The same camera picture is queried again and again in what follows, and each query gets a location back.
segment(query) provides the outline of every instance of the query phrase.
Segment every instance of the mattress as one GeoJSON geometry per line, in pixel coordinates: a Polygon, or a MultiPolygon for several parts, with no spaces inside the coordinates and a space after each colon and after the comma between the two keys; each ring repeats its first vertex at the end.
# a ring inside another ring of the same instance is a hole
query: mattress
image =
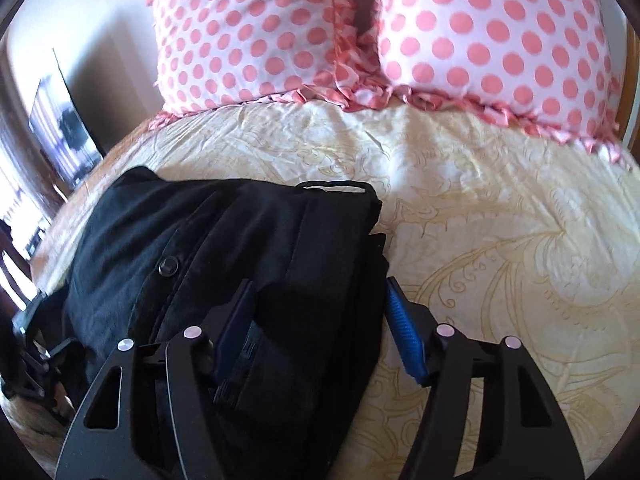
{"type": "MultiPolygon", "coordinates": [[[[227,107],[130,134],[71,197],[32,266],[63,281],[104,189],[148,166],[169,180],[361,180],[383,200],[390,274],[410,300],[471,338],[516,334],[566,416],[587,474],[640,402],[640,179],[583,149],[497,128],[460,111],[399,102],[343,113],[324,102],[227,107]]],[[[331,478],[398,476],[428,390],[404,373],[388,327],[331,478]]],[[[474,383],[458,473],[472,466],[474,383]]]]}

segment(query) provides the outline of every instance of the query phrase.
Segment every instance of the black button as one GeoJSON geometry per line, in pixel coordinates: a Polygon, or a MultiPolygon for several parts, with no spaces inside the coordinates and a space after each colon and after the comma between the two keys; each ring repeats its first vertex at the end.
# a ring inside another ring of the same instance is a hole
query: black button
{"type": "Polygon", "coordinates": [[[175,256],[167,256],[160,262],[160,265],[158,265],[158,272],[160,273],[160,276],[170,278],[178,272],[178,267],[180,267],[178,258],[175,256]]]}

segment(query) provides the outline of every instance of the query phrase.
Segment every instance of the cream patterned bedspread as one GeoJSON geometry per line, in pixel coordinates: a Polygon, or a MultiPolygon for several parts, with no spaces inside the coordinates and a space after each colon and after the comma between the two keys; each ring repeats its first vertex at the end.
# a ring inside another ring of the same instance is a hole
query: cream patterned bedspread
{"type": "MultiPolygon", "coordinates": [[[[411,300],[471,338],[519,335],[569,420],[587,473],[640,402],[640,179],[584,150],[400,103],[345,114],[323,102],[223,108],[121,142],[72,196],[33,266],[64,278],[101,192],[127,168],[169,180],[364,180],[377,231],[411,300]]],[[[396,478],[428,392],[403,371],[388,328],[332,478],[396,478]]],[[[472,390],[458,471],[471,467],[481,390],[472,390]]]]}

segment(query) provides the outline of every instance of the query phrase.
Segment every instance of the paisley pattern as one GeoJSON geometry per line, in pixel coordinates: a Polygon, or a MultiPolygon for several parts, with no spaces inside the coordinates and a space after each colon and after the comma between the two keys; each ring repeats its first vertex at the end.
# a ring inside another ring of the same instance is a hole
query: paisley pattern
{"type": "MultiPolygon", "coordinates": [[[[640,180],[573,146],[464,112],[393,102],[345,114],[324,102],[221,108],[164,130],[144,126],[62,209],[33,261],[48,291],[64,278],[101,192],[144,164],[169,180],[247,177],[370,182],[384,206],[391,268],[409,298],[472,338],[521,337],[550,383],[586,472],[640,400],[640,180]]],[[[427,390],[402,368],[388,328],[332,479],[398,476],[427,390]]],[[[481,383],[458,472],[471,468],[481,383]]]]}

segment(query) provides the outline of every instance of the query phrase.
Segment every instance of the bed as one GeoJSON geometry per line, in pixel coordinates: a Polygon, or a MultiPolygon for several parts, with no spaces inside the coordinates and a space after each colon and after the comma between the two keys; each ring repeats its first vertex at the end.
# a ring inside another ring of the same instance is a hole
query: bed
{"type": "MultiPolygon", "coordinates": [[[[608,5],[608,22],[619,23],[607,37],[617,38],[612,57],[625,73],[619,136],[633,151],[639,41],[616,1],[608,5]]],[[[387,234],[390,275],[409,299],[471,338],[518,335],[587,475],[615,478],[611,459],[602,464],[609,455],[625,462],[618,454],[629,454],[627,441],[612,450],[640,404],[640,168],[625,153],[629,170],[515,126],[461,110],[425,113],[395,98],[383,110],[346,113],[313,100],[228,106],[153,131],[145,121],[60,211],[31,261],[33,279],[46,292],[60,286],[95,203],[134,166],[167,180],[369,182],[383,201],[375,230],[387,234]]],[[[405,374],[385,325],[331,478],[396,478],[427,397],[405,374]]],[[[457,473],[472,466],[481,399],[474,383],[457,473]]]]}

